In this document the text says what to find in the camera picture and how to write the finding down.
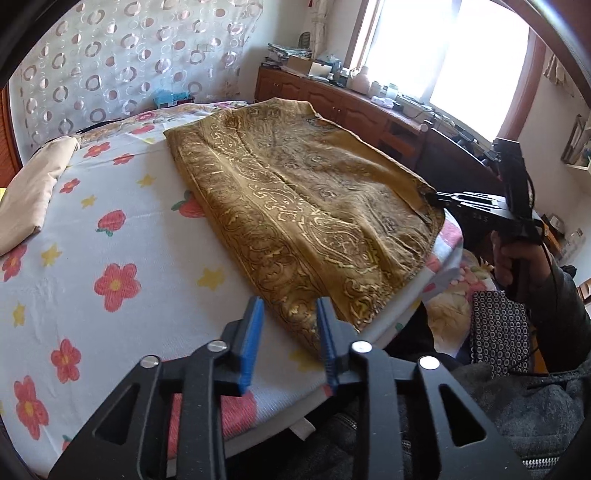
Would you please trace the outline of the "person's right hand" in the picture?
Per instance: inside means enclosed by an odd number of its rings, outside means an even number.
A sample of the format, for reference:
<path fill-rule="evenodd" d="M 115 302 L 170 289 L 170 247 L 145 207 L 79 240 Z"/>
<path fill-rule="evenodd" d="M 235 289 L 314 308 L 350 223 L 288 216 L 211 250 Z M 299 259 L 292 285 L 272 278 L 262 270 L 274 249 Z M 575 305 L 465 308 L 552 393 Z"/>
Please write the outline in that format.
<path fill-rule="evenodd" d="M 552 273 L 552 262 L 545 246 L 510 241 L 497 231 L 491 234 L 497 283 L 513 301 L 525 304 Z"/>

